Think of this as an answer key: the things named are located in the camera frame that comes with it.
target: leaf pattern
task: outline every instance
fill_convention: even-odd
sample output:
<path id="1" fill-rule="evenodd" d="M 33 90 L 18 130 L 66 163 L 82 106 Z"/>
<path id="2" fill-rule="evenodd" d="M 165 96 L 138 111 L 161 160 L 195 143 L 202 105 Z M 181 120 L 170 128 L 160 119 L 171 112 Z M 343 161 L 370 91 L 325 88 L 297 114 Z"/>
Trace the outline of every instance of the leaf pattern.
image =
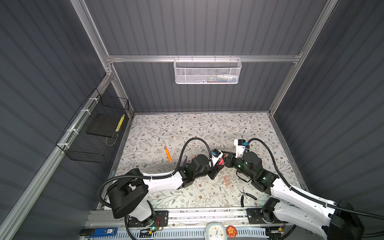
<path id="1" fill-rule="evenodd" d="M 147 173 L 172 171 L 184 143 L 191 137 L 204 139 L 211 150 L 217 148 L 232 152 L 235 151 L 234 139 L 260 138 L 273 152 L 285 178 L 299 186 L 266 113 L 135 115 L 116 175 L 123 175 L 133 168 Z M 167 146 L 172 162 L 168 161 L 164 146 Z M 200 141 L 190 142 L 181 164 L 185 157 L 188 157 L 189 163 L 194 156 L 207 154 L 205 148 Z M 252 142 L 250 150 L 263 160 L 265 169 L 275 172 L 267 149 Z M 245 206 L 263 205 L 269 197 L 250 183 L 240 180 L 233 168 L 224 167 L 214 180 L 208 176 L 201 177 L 186 188 L 154 192 L 146 199 L 156 209 L 232 207 L 240 206 L 240 192 L 243 190 L 258 199 L 254 201 L 246 197 Z"/>

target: red object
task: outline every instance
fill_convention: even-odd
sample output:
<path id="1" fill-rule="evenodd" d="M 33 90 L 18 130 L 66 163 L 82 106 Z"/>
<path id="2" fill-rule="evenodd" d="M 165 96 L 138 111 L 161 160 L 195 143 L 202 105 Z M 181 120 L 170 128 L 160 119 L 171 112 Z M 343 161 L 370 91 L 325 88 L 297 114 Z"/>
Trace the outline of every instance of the red object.
<path id="1" fill-rule="evenodd" d="M 237 230 L 234 226 L 229 225 L 227 227 L 227 235 L 230 238 L 234 238 L 237 235 Z"/>

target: gray wall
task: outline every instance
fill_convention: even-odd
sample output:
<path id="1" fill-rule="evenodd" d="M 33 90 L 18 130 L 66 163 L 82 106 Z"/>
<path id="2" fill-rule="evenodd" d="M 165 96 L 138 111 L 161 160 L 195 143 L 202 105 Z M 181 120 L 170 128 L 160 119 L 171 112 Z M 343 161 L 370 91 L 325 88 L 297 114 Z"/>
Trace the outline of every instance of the gray wall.
<path id="1" fill-rule="evenodd" d="M 311 192 L 382 215 L 383 11 L 383 1 L 339 1 L 275 114 Z"/>
<path id="2" fill-rule="evenodd" d="M 324 2 L 86 0 L 110 55 L 298 54 Z M 268 110 L 289 65 L 243 63 L 238 84 L 180 86 L 170 63 L 115 63 L 135 112 Z"/>
<path id="3" fill-rule="evenodd" d="M 69 0 L 0 1 L 0 222 L 104 75 Z M 14 239 L 80 229 L 107 174 L 65 158 Z"/>
<path id="4" fill-rule="evenodd" d="M 268 110 L 292 63 L 243 63 L 238 84 L 176 84 L 173 63 L 115 63 L 135 112 Z"/>

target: black wire basket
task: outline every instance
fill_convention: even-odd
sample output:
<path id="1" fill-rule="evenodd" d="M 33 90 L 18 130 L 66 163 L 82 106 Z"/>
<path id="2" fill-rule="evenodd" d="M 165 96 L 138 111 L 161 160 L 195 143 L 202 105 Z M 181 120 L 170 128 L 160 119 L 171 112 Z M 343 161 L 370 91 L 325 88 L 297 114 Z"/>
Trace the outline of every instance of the black wire basket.
<path id="1" fill-rule="evenodd" d="M 71 160 L 99 163 L 114 161 L 129 122 L 128 99 L 99 94 L 90 107 L 82 111 L 78 123 L 68 129 L 75 114 L 56 145 Z M 67 131 L 70 131 L 67 141 L 59 142 Z"/>

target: alarm clock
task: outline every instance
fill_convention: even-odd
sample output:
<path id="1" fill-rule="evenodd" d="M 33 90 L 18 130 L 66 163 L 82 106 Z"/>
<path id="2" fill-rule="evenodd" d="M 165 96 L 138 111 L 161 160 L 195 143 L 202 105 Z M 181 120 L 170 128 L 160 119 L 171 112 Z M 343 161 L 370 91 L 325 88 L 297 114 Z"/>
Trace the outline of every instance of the alarm clock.
<path id="1" fill-rule="evenodd" d="M 227 240 L 227 232 L 223 224 L 211 222 L 205 228 L 206 240 Z"/>

